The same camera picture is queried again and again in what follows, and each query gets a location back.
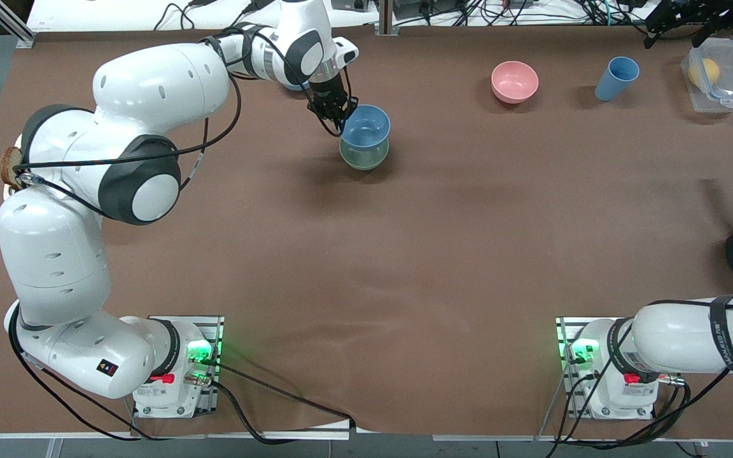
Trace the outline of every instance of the bowl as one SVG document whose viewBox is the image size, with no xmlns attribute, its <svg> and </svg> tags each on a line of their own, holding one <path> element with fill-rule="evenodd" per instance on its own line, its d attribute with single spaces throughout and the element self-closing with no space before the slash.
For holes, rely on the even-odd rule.
<svg viewBox="0 0 733 458">
<path fill-rule="evenodd" d="M 494 95 L 509 104 L 521 104 L 539 87 L 539 76 L 530 65 L 509 60 L 495 67 L 491 72 L 491 89 Z"/>
</svg>

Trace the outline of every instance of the table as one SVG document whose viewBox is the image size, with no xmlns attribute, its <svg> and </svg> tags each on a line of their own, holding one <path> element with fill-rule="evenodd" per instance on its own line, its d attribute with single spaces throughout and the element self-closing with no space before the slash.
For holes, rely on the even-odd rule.
<svg viewBox="0 0 733 458">
<path fill-rule="evenodd" d="M 43 105 L 92 108 L 91 75 L 105 61 L 201 35 L 40 35 L 15 52 L 0 151 Z M 355 94 L 392 117 L 387 162 L 371 174 L 350 169 L 294 93 L 245 81 L 238 128 L 209 150 L 171 214 L 145 227 L 104 224 L 108 311 L 221 314 L 225 345 L 364 429 L 532 437 L 561 372 L 555 317 L 629 316 L 656 299 L 733 293 L 721 255 L 733 231 L 733 113 L 692 111 L 678 67 L 687 43 L 644 50 L 634 30 L 603 27 L 344 35 L 361 49 Z M 593 86 L 614 55 L 635 58 L 642 75 L 600 104 Z M 494 99 L 489 75 L 502 60 L 536 69 L 534 98 Z M 200 135 L 195 124 L 171 137 L 186 146 Z M 8 348 L 13 298 L 0 259 L 0 434 L 78 433 Z M 709 378 L 689 380 L 698 391 Z M 337 420 L 227 382 L 260 429 Z M 143 426 L 241 431 L 232 412 Z M 635 429 L 584 423 L 578 437 Z M 733 377 L 669 437 L 733 440 Z"/>
<path fill-rule="evenodd" d="M 613 17 L 617 17 L 615 0 L 599 0 L 603 5 L 609 2 Z M 143 0 L 125 2 L 122 0 L 36 0 L 32 6 L 28 26 L 34 32 L 114 32 L 130 30 L 151 30 L 160 20 L 163 9 L 171 0 Z M 185 6 L 188 0 L 175 0 Z M 334 27 L 359 26 L 378 21 L 375 3 L 367 3 L 367 12 L 339 11 L 332 9 L 330 0 L 324 0 L 330 12 L 330 22 Z M 501 0 L 489 0 L 491 11 L 501 11 Z M 642 20 L 657 6 L 658 0 L 649 0 L 643 8 L 633 11 L 633 18 Z M 198 29 L 218 30 L 227 27 L 248 5 L 248 0 L 217 0 L 207 6 L 189 10 L 188 17 Z M 161 30 L 180 28 L 179 13 L 169 10 L 166 21 L 160 24 Z M 451 26 L 459 18 L 459 13 L 437 15 L 431 18 L 431 25 Z M 518 19 L 518 24 L 580 24 L 585 15 L 581 6 L 572 0 L 539 0 L 532 8 L 526 8 Z M 276 26 L 279 22 L 279 3 L 273 2 L 261 11 L 247 15 L 245 20 L 256 24 Z M 425 25 L 421 20 L 395 20 L 401 26 Z M 511 18 L 500 18 L 495 24 L 512 22 Z M 469 25 L 486 25 L 479 11 L 475 11 L 468 21 Z"/>
</svg>

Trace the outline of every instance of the clear plastic container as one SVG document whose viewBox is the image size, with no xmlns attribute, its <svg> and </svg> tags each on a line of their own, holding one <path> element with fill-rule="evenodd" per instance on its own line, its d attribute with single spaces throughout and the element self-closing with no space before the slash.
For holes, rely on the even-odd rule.
<svg viewBox="0 0 733 458">
<path fill-rule="evenodd" d="M 690 50 L 680 66 L 695 112 L 733 110 L 733 40 L 708 38 L 700 47 Z"/>
</svg>

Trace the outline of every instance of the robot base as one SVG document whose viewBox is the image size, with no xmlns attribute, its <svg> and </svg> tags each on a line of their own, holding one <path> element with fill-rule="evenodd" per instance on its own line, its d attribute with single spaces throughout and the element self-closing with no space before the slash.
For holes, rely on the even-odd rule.
<svg viewBox="0 0 733 458">
<path fill-rule="evenodd" d="M 174 383 L 161 380 L 141 385 L 132 394 L 139 418 L 192 418 L 211 413 L 216 393 L 210 383 L 213 368 L 189 360 L 195 352 L 207 351 L 217 356 L 216 343 L 221 339 L 224 319 L 218 316 L 151 317 L 171 321 L 180 334 L 180 354 L 169 374 Z"/>
<path fill-rule="evenodd" d="M 581 383 L 584 398 L 590 397 L 587 412 L 582 412 L 582 415 L 587 413 L 596 420 L 652 420 L 652 408 L 657 400 L 657 380 L 645 384 L 626 383 L 624 375 L 613 364 L 607 367 L 607 371 L 603 371 L 603 367 L 610 359 L 607 339 L 614 324 L 611 319 L 596 319 L 590 322 L 567 348 L 568 361 L 579 357 L 586 361 L 570 364 L 572 378 L 578 380 L 590 374 L 598 375 L 603 372 L 601 382 L 592 396 L 590 392 L 596 380 L 585 380 Z"/>
</svg>

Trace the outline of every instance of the brown table surface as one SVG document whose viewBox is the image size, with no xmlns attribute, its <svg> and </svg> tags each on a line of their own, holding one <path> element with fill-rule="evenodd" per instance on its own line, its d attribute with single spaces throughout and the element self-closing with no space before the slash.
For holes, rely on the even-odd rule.
<svg viewBox="0 0 733 458">
<path fill-rule="evenodd" d="M 224 315 L 227 348 L 293 386 L 230 352 L 226 362 L 365 429 L 522 435 L 537 432 L 561 371 L 556 316 L 630 316 L 656 299 L 733 293 L 721 254 L 733 231 L 733 113 L 692 110 L 678 67 L 688 41 L 644 50 L 631 28 L 588 27 L 342 33 L 361 49 L 354 93 L 392 118 L 384 165 L 350 169 L 296 95 L 243 81 L 238 127 L 209 150 L 171 214 L 145 227 L 104 224 L 106 310 Z M 0 153 L 44 105 L 93 108 L 91 78 L 105 61 L 197 37 L 45 38 L 17 50 L 0 99 Z M 641 76 L 600 104 L 593 87 L 616 55 L 637 60 Z M 489 88 L 504 60 L 526 61 L 541 80 L 518 107 Z M 213 117 L 213 132 L 232 108 Z M 184 147 L 200 133 L 197 123 L 172 139 Z M 0 257 L 0 433 L 85 430 L 18 367 L 2 328 L 13 299 Z M 710 377 L 690 379 L 696 390 Z M 335 420 L 224 380 L 257 428 Z M 125 412 L 120 400 L 108 405 Z M 211 417 L 143 425 L 241 430 L 224 400 Z M 578 437 L 622 438 L 638 426 L 584 424 Z M 733 438 L 733 377 L 670 436 Z"/>
</svg>

